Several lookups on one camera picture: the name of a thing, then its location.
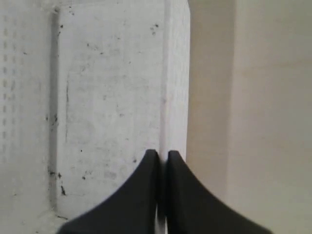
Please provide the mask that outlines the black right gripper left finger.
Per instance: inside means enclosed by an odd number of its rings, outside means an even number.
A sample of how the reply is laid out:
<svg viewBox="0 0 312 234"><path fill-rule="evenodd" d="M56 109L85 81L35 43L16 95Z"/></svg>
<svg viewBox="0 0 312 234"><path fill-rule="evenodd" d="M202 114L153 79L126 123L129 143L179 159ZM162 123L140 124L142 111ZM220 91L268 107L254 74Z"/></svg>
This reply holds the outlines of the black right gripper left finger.
<svg viewBox="0 0 312 234"><path fill-rule="evenodd" d="M153 234L158 200L159 156L147 150L126 182L90 211L62 225L60 234Z"/></svg>

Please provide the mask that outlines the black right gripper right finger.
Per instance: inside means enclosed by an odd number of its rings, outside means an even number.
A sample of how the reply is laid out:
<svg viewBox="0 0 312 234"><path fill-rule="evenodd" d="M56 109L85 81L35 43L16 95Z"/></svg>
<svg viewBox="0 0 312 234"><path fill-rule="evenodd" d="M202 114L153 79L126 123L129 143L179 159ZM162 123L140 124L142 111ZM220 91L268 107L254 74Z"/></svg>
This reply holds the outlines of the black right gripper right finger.
<svg viewBox="0 0 312 234"><path fill-rule="evenodd" d="M170 234L269 234L271 231L237 213L192 173L178 151L166 163L166 216Z"/></svg>

